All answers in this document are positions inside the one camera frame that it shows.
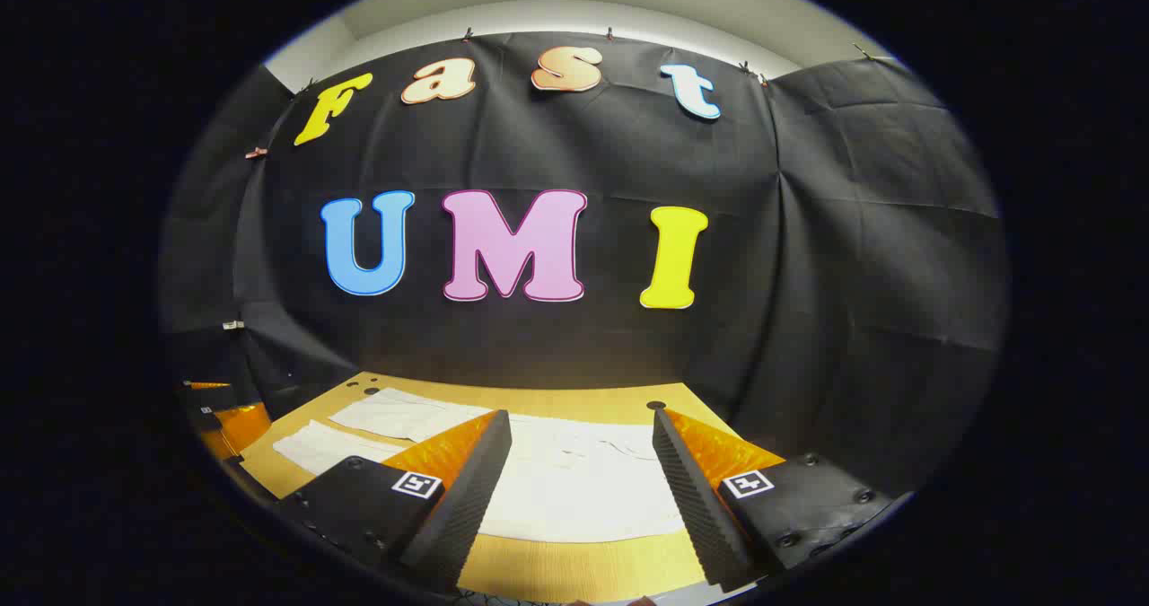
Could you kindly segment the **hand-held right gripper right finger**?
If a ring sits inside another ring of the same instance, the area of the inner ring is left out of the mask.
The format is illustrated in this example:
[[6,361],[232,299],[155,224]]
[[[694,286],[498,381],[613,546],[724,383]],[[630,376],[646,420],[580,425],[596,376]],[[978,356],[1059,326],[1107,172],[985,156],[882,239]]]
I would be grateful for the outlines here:
[[705,581],[725,591],[782,585],[899,511],[828,458],[785,459],[666,407],[651,442]]

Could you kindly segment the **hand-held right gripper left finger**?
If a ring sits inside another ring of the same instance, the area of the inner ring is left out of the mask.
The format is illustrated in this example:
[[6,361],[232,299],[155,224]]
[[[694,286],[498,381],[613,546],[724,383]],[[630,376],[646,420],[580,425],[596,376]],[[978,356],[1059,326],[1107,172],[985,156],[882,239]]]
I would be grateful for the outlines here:
[[510,447],[508,411],[488,411],[385,461],[345,457],[273,512],[373,576],[450,593]]

